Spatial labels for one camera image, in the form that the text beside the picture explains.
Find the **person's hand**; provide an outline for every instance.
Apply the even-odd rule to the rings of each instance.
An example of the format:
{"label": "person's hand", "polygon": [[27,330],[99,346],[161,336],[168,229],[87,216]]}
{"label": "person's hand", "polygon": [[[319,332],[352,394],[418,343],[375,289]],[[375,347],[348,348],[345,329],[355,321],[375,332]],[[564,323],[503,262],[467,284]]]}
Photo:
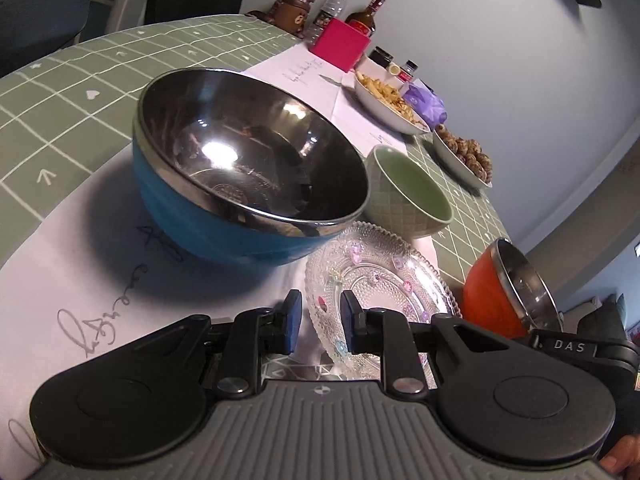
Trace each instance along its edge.
{"label": "person's hand", "polygon": [[600,466],[612,475],[625,472],[625,480],[640,480],[640,435],[622,437],[600,460]]}

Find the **gray handle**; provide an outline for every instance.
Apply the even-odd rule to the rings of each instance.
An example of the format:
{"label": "gray handle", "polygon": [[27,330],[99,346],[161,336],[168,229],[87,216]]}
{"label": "gray handle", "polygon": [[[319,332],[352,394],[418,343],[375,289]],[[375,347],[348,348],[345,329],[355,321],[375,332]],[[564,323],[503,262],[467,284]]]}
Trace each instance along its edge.
{"label": "gray handle", "polygon": [[33,480],[610,480],[595,462],[509,469],[460,448],[423,404],[377,383],[269,381],[219,403],[203,430],[143,465],[83,470],[50,461]]}

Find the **clear glass plate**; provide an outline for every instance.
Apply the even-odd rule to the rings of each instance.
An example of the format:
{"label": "clear glass plate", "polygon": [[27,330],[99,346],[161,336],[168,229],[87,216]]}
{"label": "clear glass plate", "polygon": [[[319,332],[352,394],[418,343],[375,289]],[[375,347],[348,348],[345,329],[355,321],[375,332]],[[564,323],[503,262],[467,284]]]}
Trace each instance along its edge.
{"label": "clear glass plate", "polygon": [[[355,222],[309,256],[305,275],[309,314],[318,337],[349,380],[379,379],[380,359],[348,352],[340,321],[344,290],[352,290],[363,308],[391,308],[413,322],[428,323],[439,312],[460,316],[453,293],[418,251],[377,225]],[[420,359],[434,388],[426,354]]]}

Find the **wall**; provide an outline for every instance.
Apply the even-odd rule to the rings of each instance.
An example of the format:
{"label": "wall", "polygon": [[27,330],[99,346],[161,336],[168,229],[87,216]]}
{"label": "wall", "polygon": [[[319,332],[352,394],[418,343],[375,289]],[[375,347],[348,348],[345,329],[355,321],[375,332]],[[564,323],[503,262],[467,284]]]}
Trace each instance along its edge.
{"label": "wall", "polygon": [[[545,280],[556,303],[566,310],[583,299],[575,291],[586,291],[584,285],[605,267],[607,270],[596,279],[598,286],[607,282],[612,288],[620,286],[625,297],[627,288],[629,292],[638,290],[640,280],[633,287],[629,284],[638,275],[640,262],[628,256],[638,233],[640,140],[636,140],[587,200],[527,253],[527,257]],[[616,272],[620,272],[620,276],[614,280]],[[631,326],[640,319],[640,303],[632,303],[630,298],[628,306]]]}
{"label": "wall", "polygon": [[[242,10],[272,1],[244,0]],[[348,10],[368,1],[350,0]],[[417,62],[447,105],[450,129],[492,156],[491,198],[516,243],[594,172],[639,115],[640,0],[602,1],[591,9],[574,0],[387,0],[376,19],[374,42]]]}
{"label": "wall", "polygon": [[626,326],[631,328],[640,320],[640,260],[636,257],[635,246],[640,243],[640,235],[602,269],[578,292],[562,302],[562,310],[573,308],[594,296],[604,300],[609,294],[625,295]]}

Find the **water bottle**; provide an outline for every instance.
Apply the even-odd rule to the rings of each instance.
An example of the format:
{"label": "water bottle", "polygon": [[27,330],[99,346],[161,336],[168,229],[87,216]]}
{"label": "water bottle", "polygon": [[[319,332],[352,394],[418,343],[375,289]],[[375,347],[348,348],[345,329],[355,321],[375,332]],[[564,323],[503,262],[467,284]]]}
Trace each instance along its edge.
{"label": "water bottle", "polygon": [[347,0],[327,0],[318,15],[313,20],[305,33],[305,41],[309,45],[313,45],[322,34],[322,31],[331,21],[331,18],[337,18],[344,10]]}

